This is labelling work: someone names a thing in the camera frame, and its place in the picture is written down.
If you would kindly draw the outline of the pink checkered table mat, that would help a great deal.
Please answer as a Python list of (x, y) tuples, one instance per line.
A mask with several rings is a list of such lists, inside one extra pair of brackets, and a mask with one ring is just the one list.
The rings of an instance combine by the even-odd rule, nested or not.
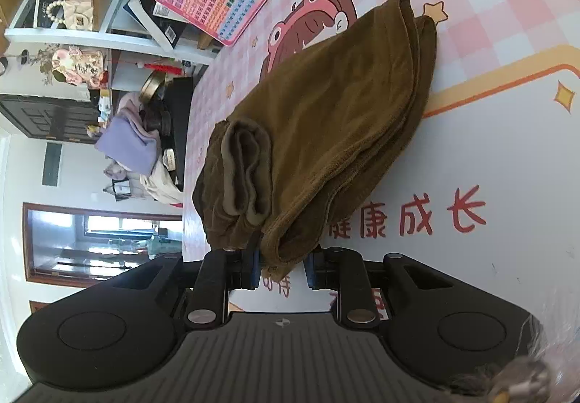
[[(213, 126), (283, 49), (306, 48), (386, 0), (268, 0), (196, 86), (193, 189)], [(579, 0), (411, 0), (438, 59), (414, 139), (323, 246), (401, 253), (540, 314), (579, 303)]]

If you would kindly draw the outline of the white slanted book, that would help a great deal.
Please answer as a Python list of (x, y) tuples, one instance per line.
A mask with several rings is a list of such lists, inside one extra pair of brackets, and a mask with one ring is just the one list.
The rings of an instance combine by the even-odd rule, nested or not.
[(155, 4), (155, 0), (129, 0), (125, 9), (163, 50), (173, 51), (187, 23), (155, 15)]

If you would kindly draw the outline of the brown fabric garment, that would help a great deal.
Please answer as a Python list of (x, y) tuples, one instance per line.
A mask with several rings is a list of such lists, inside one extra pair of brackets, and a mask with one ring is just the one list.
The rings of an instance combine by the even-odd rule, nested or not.
[(302, 262), (410, 143), (437, 49), (431, 17), (387, 0), (277, 66), (208, 140), (193, 202), (210, 248), (257, 242), (276, 280)]

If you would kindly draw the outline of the brass bowl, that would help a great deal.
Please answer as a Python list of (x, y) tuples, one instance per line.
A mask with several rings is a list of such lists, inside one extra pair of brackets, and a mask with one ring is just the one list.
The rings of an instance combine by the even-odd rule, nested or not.
[(156, 92), (165, 85), (166, 76), (163, 72), (155, 70), (148, 76), (138, 94), (138, 99), (142, 104), (148, 104), (155, 96)]

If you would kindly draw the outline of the purple folded cloth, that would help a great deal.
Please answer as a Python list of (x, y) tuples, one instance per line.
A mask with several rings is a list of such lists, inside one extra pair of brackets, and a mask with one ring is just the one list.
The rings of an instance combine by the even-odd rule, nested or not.
[(123, 108), (94, 147), (129, 170), (149, 176), (159, 158), (161, 141), (157, 130), (146, 131), (141, 119)]

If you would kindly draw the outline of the white shelf post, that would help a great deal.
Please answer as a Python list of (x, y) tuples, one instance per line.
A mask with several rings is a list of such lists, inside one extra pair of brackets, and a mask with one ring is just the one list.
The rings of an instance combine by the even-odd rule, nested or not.
[(99, 32), (71, 31), (60, 29), (21, 29), (5, 31), (10, 42), (34, 42), (35, 44), (73, 44), (77, 46), (94, 46), (149, 54), (160, 57), (187, 60), (195, 64), (210, 65), (217, 54), (211, 50), (201, 50), (190, 41), (178, 41), (175, 48), (164, 49), (156, 41), (142, 37), (129, 37), (124, 34), (103, 34)]

